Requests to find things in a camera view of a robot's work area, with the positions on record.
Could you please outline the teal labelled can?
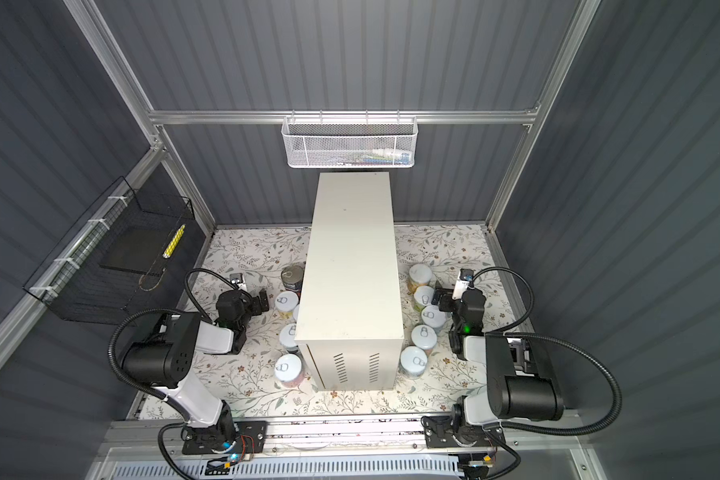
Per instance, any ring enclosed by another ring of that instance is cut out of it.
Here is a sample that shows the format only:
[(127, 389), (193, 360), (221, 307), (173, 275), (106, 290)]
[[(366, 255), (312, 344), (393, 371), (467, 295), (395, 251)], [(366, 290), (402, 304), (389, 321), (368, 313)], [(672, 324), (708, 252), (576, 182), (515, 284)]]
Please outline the teal labelled can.
[(411, 345), (404, 348), (399, 357), (399, 370), (409, 378), (421, 377), (428, 365), (428, 357), (424, 350)]

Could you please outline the pink labelled can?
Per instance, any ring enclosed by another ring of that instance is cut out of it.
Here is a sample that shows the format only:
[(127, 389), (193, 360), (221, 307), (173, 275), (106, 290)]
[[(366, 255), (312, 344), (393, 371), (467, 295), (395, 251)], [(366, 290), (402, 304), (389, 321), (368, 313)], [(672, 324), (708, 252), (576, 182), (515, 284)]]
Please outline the pink labelled can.
[(286, 388), (296, 388), (304, 380), (303, 363), (296, 354), (282, 355), (274, 366), (275, 378)]

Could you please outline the light blue labelled can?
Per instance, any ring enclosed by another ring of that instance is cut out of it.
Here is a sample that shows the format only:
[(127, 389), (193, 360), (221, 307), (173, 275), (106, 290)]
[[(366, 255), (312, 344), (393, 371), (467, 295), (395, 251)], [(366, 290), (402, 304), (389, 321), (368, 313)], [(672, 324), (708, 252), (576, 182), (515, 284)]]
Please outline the light blue labelled can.
[(285, 325), (279, 333), (280, 345), (290, 354), (296, 354), (299, 351), (299, 347), (295, 341), (296, 329), (296, 323), (289, 323)]

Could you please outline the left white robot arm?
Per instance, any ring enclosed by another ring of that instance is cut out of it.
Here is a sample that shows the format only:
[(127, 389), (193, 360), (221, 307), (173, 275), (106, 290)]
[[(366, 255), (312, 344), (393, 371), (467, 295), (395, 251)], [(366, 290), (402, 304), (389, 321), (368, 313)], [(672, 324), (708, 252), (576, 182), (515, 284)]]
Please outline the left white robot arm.
[[(190, 280), (207, 274), (227, 286), (211, 318), (193, 294)], [(184, 455), (226, 455), (240, 462), (260, 453), (267, 423), (237, 423), (228, 402), (210, 392), (193, 370), (194, 355), (237, 355), (247, 340), (250, 320), (270, 310), (266, 290), (247, 290), (244, 276), (225, 277), (193, 268), (184, 277), (193, 311), (152, 308), (130, 315), (118, 325), (107, 347), (115, 376), (177, 412), (181, 421), (160, 430), (158, 446), (167, 452), (165, 434), (176, 429)]]

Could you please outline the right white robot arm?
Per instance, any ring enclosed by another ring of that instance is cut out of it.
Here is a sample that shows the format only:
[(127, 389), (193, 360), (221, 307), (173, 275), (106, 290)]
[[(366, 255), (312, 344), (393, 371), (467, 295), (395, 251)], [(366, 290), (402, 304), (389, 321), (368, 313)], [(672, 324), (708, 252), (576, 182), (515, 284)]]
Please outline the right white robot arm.
[[(483, 329), (486, 297), (477, 281), (488, 273), (515, 277), (528, 292), (528, 304), (519, 319), (490, 331)], [(518, 272), (501, 266), (481, 270), (462, 269), (453, 288), (435, 289), (432, 304), (450, 313), (453, 324), (449, 346), (458, 359), (485, 367), (485, 389), (465, 395), (451, 413), (424, 416), (421, 424), (430, 448), (496, 447), (505, 428), (541, 435), (577, 437), (604, 430), (619, 417), (623, 393), (615, 376), (597, 358), (559, 338), (516, 330), (530, 317), (535, 293)], [(579, 427), (547, 427), (565, 412), (562, 389), (547, 347), (560, 347), (582, 357), (599, 371), (608, 384), (612, 400), (604, 416)]]

